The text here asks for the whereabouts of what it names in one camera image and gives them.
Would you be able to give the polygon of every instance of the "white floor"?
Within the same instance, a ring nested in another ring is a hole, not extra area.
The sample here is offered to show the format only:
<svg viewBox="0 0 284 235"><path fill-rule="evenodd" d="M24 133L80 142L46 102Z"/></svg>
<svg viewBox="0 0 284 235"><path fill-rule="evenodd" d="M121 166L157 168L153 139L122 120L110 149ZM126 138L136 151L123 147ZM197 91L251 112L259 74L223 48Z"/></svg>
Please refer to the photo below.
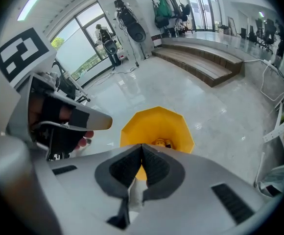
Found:
<svg viewBox="0 0 284 235"><path fill-rule="evenodd" d="M113 72L129 72L126 62ZM157 57L140 61L128 74L109 75L85 89L87 106L113 117L109 130L95 131L92 144L75 156L119 147L120 131L137 111L155 106L182 114L195 142L193 154L214 160L245 181L254 182L263 148L262 137L275 122L272 105L242 76L210 88L181 68Z"/></svg>

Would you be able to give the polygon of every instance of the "black vent slot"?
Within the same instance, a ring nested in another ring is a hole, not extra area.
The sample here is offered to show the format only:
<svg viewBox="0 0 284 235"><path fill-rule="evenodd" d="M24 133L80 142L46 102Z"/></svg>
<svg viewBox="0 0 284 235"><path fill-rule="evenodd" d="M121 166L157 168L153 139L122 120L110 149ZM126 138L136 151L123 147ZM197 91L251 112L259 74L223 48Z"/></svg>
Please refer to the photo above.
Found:
<svg viewBox="0 0 284 235"><path fill-rule="evenodd" d="M76 170L76 169L77 167L75 167L74 165L69 165L69 166L53 169L52 171L55 175L59 175L59 174L63 174L65 172L69 172L69 171Z"/></svg>
<svg viewBox="0 0 284 235"><path fill-rule="evenodd" d="M237 224L254 214L251 208L226 184L214 186L212 190Z"/></svg>

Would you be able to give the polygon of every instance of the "ceiling light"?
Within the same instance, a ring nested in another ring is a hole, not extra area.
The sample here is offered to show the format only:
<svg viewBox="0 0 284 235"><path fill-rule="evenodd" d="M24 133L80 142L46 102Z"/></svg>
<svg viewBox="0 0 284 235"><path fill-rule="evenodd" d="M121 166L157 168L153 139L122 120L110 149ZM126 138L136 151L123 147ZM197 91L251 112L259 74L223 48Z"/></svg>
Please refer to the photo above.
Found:
<svg viewBox="0 0 284 235"><path fill-rule="evenodd" d="M18 21L22 21L25 20L26 16L28 15L28 13L30 12L30 10L32 9L33 5L37 2L37 0L29 0L23 10L21 11L20 15L18 16Z"/></svg>

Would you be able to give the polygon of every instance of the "wooden platform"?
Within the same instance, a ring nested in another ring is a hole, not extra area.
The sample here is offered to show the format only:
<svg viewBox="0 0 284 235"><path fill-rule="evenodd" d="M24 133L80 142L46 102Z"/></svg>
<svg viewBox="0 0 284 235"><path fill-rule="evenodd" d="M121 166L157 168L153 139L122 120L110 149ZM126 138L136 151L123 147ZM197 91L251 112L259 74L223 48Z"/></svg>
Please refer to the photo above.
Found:
<svg viewBox="0 0 284 235"><path fill-rule="evenodd" d="M190 43L163 44L152 54L183 68L211 87L238 74L242 66L242 60L233 55Z"/></svg>

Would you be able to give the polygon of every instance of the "tree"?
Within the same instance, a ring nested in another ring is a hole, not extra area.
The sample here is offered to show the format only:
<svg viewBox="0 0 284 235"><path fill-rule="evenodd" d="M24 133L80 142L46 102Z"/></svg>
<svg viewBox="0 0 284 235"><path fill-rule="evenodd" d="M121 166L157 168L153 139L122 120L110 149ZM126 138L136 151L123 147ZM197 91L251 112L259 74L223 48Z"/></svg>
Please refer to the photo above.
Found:
<svg viewBox="0 0 284 235"><path fill-rule="evenodd" d="M61 37L56 37L52 42L51 45L54 47L55 50L58 50L60 46L62 46L65 42L65 39Z"/></svg>

